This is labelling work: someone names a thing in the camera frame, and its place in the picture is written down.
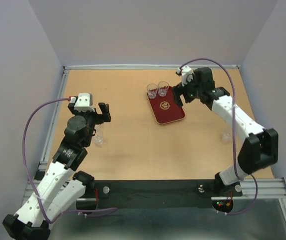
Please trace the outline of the clear faceted glass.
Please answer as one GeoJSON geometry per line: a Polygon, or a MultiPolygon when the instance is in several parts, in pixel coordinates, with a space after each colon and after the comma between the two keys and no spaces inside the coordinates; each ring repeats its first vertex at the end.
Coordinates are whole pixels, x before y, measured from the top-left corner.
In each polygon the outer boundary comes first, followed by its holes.
{"type": "Polygon", "coordinates": [[[158,86],[154,83],[150,83],[146,86],[147,97],[149,99],[155,99],[158,94],[158,86]]]}

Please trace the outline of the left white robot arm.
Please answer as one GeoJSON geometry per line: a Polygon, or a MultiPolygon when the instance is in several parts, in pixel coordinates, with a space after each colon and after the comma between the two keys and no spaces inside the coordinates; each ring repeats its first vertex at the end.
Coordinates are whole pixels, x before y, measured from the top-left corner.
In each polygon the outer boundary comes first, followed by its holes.
{"type": "Polygon", "coordinates": [[[94,177],[77,168],[87,155],[95,136],[96,125],[111,121],[109,105],[98,104],[101,113],[89,104],[82,106],[70,100],[68,108],[73,114],[64,130],[57,152],[47,172],[33,193],[15,213],[8,214],[2,224],[13,239],[46,240],[50,235],[49,225],[54,223],[79,197],[98,196],[94,177]]]}

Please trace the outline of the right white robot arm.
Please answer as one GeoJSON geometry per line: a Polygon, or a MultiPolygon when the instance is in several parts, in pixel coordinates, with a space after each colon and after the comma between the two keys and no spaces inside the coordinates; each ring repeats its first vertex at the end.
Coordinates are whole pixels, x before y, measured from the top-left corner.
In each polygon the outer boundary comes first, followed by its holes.
{"type": "Polygon", "coordinates": [[[224,87],[216,87],[210,68],[184,66],[178,68],[176,74],[181,82],[172,88],[174,102],[182,107],[184,103],[200,100],[232,128],[233,137],[242,141],[240,152],[233,155],[233,165],[215,175],[213,191],[216,194],[224,195],[239,180],[277,163],[278,132],[255,122],[224,87]]]}

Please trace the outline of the clear glass near left arm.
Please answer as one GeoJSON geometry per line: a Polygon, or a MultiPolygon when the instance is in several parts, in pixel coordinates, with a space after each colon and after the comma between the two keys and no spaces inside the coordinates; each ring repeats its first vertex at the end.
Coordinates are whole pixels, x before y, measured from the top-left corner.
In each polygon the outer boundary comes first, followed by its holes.
{"type": "Polygon", "coordinates": [[[102,147],[105,142],[102,127],[100,125],[96,125],[95,130],[96,133],[95,136],[93,137],[93,141],[98,147],[102,147]]]}

